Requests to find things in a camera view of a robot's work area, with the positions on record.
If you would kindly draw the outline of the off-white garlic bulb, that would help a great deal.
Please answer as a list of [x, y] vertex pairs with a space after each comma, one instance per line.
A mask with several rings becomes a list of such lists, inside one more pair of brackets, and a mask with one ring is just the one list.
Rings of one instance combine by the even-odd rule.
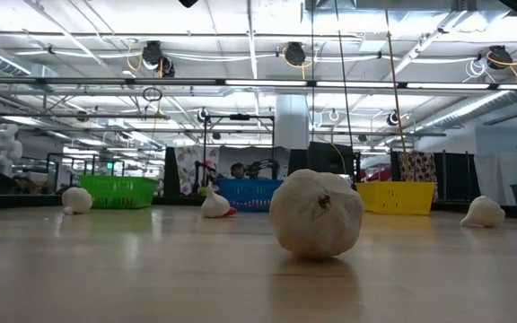
[[272, 196], [269, 219], [278, 244], [299, 258], [333, 258], [357, 242], [364, 202], [350, 184], [329, 172], [302, 169]]
[[229, 202], [215, 193], [213, 184], [206, 187], [206, 199], [201, 206], [201, 214], [205, 218], [219, 218], [226, 216], [231, 211]]
[[460, 226], [481, 226], [494, 228], [505, 219], [504, 209], [487, 196], [476, 197], [469, 205], [466, 216], [460, 221]]

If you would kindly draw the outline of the blue plastic basket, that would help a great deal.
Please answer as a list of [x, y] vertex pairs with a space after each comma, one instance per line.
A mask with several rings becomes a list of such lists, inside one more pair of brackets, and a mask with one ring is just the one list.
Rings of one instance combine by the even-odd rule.
[[219, 194], [241, 212], [269, 211], [275, 191], [283, 183], [274, 179], [218, 179]]

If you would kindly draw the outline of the white column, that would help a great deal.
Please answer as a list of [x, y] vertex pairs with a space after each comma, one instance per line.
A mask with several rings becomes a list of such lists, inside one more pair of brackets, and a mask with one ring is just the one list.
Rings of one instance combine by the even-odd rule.
[[306, 97], [283, 94], [276, 97], [275, 146], [306, 150], [309, 145], [309, 117]]

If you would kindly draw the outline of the black panel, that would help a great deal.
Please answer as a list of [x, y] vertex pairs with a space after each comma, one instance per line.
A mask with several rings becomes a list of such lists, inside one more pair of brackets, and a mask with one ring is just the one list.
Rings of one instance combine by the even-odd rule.
[[287, 174], [296, 170], [309, 169], [345, 175], [350, 182], [356, 179], [358, 156], [348, 145], [325, 142], [310, 142], [305, 150], [290, 151]]

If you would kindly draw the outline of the floral cloth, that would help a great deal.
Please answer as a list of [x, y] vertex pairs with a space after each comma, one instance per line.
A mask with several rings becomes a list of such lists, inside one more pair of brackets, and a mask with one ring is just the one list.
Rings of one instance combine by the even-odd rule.
[[220, 150], [210, 147], [204, 150], [202, 146], [180, 146], [174, 149], [177, 163], [180, 193], [190, 195], [195, 184], [195, 177], [202, 178], [202, 170], [196, 170], [196, 162], [204, 162], [210, 168], [216, 169], [219, 162]]

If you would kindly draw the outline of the green plastic basket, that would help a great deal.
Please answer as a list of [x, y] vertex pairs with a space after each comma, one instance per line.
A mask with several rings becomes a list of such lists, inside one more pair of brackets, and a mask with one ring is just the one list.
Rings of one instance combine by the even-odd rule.
[[140, 209], [152, 205], [157, 182], [144, 177], [82, 175], [79, 185], [95, 209]]

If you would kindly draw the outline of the yellow plastic basket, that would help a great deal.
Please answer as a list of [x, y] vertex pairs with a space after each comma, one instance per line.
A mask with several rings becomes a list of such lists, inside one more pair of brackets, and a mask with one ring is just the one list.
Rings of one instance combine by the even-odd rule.
[[375, 181], [357, 183], [368, 212], [376, 214], [429, 215], [434, 182]]

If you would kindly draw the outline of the brown patterned cloth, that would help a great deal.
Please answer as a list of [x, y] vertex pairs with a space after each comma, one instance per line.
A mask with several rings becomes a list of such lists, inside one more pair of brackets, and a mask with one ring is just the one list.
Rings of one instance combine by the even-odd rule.
[[433, 182], [433, 201], [438, 200], [438, 178], [434, 153], [409, 151], [398, 153], [400, 179], [412, 182]]

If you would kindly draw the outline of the black partition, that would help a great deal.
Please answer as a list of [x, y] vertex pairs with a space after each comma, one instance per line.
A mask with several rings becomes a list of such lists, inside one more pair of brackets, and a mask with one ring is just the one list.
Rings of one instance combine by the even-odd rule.
[[436, 153], [434, 162], [439, 200], [470, 202], [480, 196], [473, 154]]

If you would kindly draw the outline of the white panel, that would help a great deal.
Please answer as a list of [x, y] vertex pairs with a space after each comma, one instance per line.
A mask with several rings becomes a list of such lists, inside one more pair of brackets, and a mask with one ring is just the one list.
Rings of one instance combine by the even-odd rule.
[[517, 153], [485, 153], [474, 156], [478, 187], [499, 205], [516, 205], [512, 185], [517, 185]]

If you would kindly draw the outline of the white robot figure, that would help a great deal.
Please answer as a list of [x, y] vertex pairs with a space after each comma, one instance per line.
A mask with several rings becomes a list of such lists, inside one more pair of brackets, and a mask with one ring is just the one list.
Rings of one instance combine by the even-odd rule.
[[0, 124], [0, 172], [13, 175], [13, 164], [23, 155], [22, 143], [16, 139], [20, 128], [15, 124]]

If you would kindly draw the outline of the black gantry frame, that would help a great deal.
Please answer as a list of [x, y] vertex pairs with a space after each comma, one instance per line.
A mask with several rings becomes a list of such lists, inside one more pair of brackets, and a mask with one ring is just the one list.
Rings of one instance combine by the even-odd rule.
[[[209, 127], [209, 120], [213, 120], [213, 119], [217, 119], [216, 122], [213, 122], [213, 121], [210, 121], [211, 122], [211, 126]], [[214, 127], [214, 126], [217, 126], [219, 123], [221, 123], [221, 121], [224, 119], [224, 118], [228, 118], [230, 120], [235, 120], [235, 121], [250, 121], [252, 119], [256, 119], [257, 121], [262, 121], [262, 119], [269, 119], [273, 126], [272, 126], [272, 129], [269, 130], [269, 128], [267, 126], [264, 126], [264, 128], [267, 129], [268, 132], [271, 133], [271, 160], [274, 160], [275, 159], [275, 139], [276, 139], [276, 131], [274, 129], [274, 123], [276, 121], [276, 118], [274, 116], [260, 116], [260, 115], [249, 115], [249, 114], [242, 114], [242, 113], [236, 113], [236, 114], [230, 114], [230, 115], [225, 115], [225, 116], [220, 116], [220, 115], [213, 115], [213, 114], [206, 114], [203, 116], [203, 136], [204, 136], [204, 139], [203, 139], [203, 147], [204, 147], [204, 152], [206, 152], [206, 145], [207, 145], [207, 134], [211, 132], [211, 129]], [[278, 175], [278, 167], [279, 166], [276, 166], [275, 168], [273, 168], [274, 164], [271, 162], [271, 177], [272, 179], [277, 179], [277, 175]]]

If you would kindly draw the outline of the long black light rail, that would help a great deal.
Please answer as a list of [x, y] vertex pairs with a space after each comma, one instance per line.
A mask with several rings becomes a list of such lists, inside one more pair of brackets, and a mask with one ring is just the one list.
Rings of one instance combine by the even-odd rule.
[[163, 86], [234, 86], [285, 88], [347, 88], [369, 90], [449, 90], [451, 92], [517, 91], [517, 83], [435, 83], [379, 81], [296, 81], [259, 79], [196, 79], [196, 78], [60, 78], [60, 77], [0, 77], [5, 84], [36, 85], [163, 85]]

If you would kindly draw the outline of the black workcell frame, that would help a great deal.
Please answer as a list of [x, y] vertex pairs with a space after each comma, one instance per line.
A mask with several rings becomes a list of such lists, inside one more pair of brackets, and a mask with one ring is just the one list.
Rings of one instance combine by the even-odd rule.
[[117, 158], [107, 158], [97, 153], [48, 153], [45, 169], [53, 190], [76, 186], [81, 176], [125, 174], [126, 163]]

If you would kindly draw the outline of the black aluminium table frame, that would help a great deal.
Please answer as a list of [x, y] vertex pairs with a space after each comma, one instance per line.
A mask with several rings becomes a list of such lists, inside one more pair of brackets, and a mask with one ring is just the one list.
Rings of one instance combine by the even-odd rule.
[[[165, 197], [155, 196], [152, 200], [153, 205], [182, 205], [182, 206], [201, 206], [203, 197]], [[61, 196], [56, 195], [0, 195], [0, 209], [17, 207], [42, 207], [62, 205]], [[432, 211], [462, 213], [465, 214], [469, 209], [468, 203], [462, 202], [442, 202], [434, 203]], [[517, 205], [503, 206], [506, 217], [517, 219]]]

